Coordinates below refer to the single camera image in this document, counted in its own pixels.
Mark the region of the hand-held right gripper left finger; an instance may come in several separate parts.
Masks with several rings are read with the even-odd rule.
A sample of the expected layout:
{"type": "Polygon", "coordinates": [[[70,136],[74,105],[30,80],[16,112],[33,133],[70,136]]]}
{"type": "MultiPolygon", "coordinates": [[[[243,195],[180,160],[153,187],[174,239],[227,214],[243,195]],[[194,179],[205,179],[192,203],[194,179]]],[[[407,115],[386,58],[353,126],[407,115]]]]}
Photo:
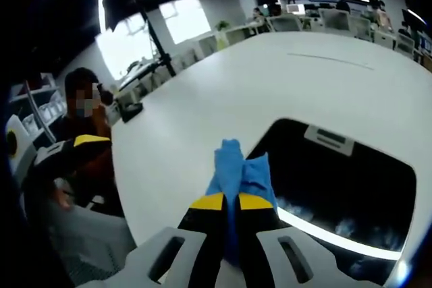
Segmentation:
{"type": "Polygon", "coordinates": [[[193,202],[178,227],[166,227],[126,258],[108,287],[214,287],[225,244],[225,196],[193,202]]]}

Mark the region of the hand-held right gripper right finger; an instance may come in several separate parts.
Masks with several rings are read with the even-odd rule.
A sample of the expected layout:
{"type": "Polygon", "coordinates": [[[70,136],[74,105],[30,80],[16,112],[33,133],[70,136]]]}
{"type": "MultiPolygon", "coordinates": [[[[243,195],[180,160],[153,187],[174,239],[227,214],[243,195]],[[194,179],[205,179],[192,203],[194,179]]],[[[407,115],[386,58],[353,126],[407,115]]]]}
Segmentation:
{"type": "Polygon", "coordinates": [[[239,264],[247,287],[341,287],[334,255],[294,227],[282,227],[271,203],[236,199],[239,264]]]}

